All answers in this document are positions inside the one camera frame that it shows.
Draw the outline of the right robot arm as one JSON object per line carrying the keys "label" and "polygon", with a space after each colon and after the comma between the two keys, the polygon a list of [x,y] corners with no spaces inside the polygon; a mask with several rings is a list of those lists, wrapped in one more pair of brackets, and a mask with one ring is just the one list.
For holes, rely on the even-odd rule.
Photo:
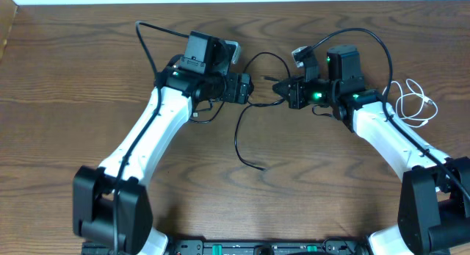
{"label": "right robot arm", "polygon": [[312,47],[292,56],[305,73],[273,91],[291,109],[330,107],[332,117],[376,149],[402,182],[397,224],[370,234],[357,254],[445,254],[469,243],[469,158],[453,159],[431,146],[384,94],[367,88],[355,46],[328,49],[327,79],[320,77]]}

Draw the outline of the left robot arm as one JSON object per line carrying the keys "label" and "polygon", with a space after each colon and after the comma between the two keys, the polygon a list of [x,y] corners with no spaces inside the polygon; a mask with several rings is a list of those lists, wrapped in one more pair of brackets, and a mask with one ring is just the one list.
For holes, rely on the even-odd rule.
{"label": "left robot arm", "polygon": [[232,73],[235,41],[193,31],[186,51],[155,73],[150,100],[123,142],[97,168],[73,178],[73,232],[83,254],[163,254],[165,234],[153,227],[148,184],[176,132],[202,101],[246,104],[253,83]]}

